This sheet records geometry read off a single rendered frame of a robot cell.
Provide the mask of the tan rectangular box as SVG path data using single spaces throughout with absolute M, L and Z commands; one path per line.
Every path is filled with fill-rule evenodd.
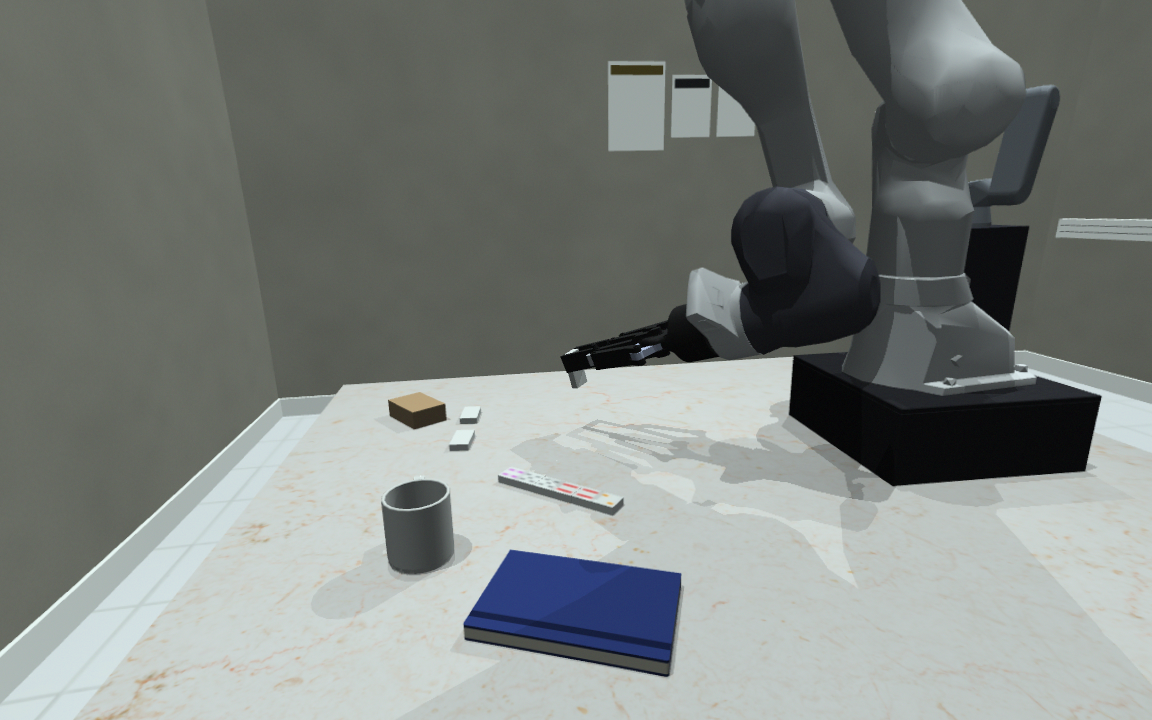
M 420 392 L 402 397 L 391 397 L 388 406 L 392 418 L 401 420 L 407 427 L 414 430 L 429 427 L 439 420 L 447 420 L 444 402 L 429 395 L 422 395 Z

